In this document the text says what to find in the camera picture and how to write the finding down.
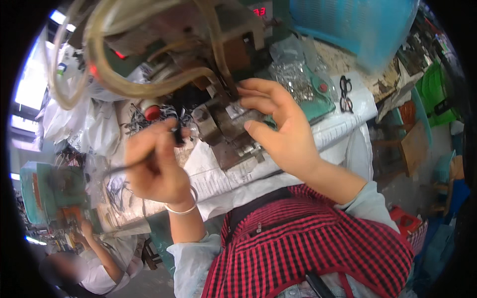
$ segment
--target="red checkered apron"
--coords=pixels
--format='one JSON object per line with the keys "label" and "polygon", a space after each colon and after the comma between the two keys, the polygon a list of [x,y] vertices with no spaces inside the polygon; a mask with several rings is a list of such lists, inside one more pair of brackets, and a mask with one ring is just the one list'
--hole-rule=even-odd
{"label": "red checkered apron", "polygon": [[306,272],[338,272],[347,297],[353,293],[345,274],[382,297],[400,293],[413,253],[397,232],[334,209],[304,185],[287,191],[290,196],[252,211],[233,231],[227,214],[223,251],[210,267],[202,298],[275,297],[303,282]]}

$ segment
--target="hand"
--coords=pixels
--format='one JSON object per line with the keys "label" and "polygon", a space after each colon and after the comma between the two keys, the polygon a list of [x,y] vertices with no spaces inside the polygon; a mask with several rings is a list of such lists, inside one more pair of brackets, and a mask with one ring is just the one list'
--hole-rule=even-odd
{"label": "hand", "polygon": [[74,243],[83,243],[86,242],[86,239],[84,238],[83,235],[81,235],[78,232],[71,232],[70,233],[70,238],[73,240]]}
{"label": "hand", "polygon": [[81,222],[81,231],[83,232],[85,237],[93,236],[93,225],[89,220],[83,220]]}
{"label": "hand", "polygon": [[[125,164],[133,164],[155,151],[154,158],[126,171],[136,196],[168,204],[181,204],[192,198],[189,177],[174,154],[176,142],[170,131],[176,124],[172,118],[155,123],[127,141]],[[188,137],[190,130],[183,128],[181,134]]]}
{"label": "hand", "polygon": [[240,86],[240,104],[272,115],[279,129],[276,132],[264,123],[250,120],[245,122],[245,130],[283,171],[306,181],[312,170],[322,164],[322,159],[301,108],[277,82],[248,79],[240,82]]}

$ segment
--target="glasses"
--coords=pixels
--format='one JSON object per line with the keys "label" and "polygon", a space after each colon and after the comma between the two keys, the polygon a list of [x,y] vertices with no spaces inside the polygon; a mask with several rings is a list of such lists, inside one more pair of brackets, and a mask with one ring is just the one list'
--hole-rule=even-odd
{"label": "glasses", "polygon": [[340,98],[340,108],[341,112],[353,112],[353,102],[348,97],[348,92],[351,92],[353,86],[351,86],[351,79],[347,79],[344,75],[340,78],[340,89],[341,89],[341,98]]}

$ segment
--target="red cap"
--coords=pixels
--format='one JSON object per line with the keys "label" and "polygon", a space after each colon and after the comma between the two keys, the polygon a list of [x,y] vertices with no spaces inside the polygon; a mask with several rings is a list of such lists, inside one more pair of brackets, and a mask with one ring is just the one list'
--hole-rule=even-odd
{"label": "red cap", "polygon": [[323,93],[328,91],[328,85],[325,83],[320,84],[320,91]]}
{"label": "red cap", "polygon": [[161,116],[161,109],[157,105],[148,107],[144,113],[146,120],[153,121]]}

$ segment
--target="red stool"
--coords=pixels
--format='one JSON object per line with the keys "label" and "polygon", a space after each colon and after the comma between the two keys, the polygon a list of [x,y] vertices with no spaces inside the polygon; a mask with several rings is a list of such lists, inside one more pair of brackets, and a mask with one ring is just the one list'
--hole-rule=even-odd
{"label": "red stool", "polygon": [[407,214],[404,212],[404,210],[396,205],[393,206],[393,209],[389,212],[389,215],[393,221],[399,220],[397,227],[404,238],[415,232],[422,222],[419,218]]}

